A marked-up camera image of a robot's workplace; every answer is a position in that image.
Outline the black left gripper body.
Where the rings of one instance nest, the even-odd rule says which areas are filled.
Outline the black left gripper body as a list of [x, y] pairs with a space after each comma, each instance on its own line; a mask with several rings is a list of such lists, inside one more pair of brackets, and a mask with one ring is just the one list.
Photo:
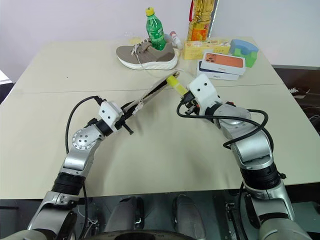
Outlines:
[[126, 124], [127, 119], [124, 119], [124, 114], [126, 112], [127, 111], [123, 111], [121, 108], [116, 110], [118, 117], [116, 118], [116, 120], [114, 122], [114, 132], [117, 132], [121, 128], [125, 128], [129, 132], [129, 134], [132, 135], [134, 133], [134, 131]]

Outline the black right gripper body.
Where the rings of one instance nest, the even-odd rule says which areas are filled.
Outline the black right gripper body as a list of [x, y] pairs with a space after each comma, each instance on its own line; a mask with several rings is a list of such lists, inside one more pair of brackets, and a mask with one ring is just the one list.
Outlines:
[[198, 116], [200, 113], [200, 106], [198, 102], [196, 101], [195, 96], [193, 96], [193, 99], [188, 99], [187, 104], [182, 104], [186, 107], [186, 111], [184, 112], [186, 115], [190, 116], [192, 114]]

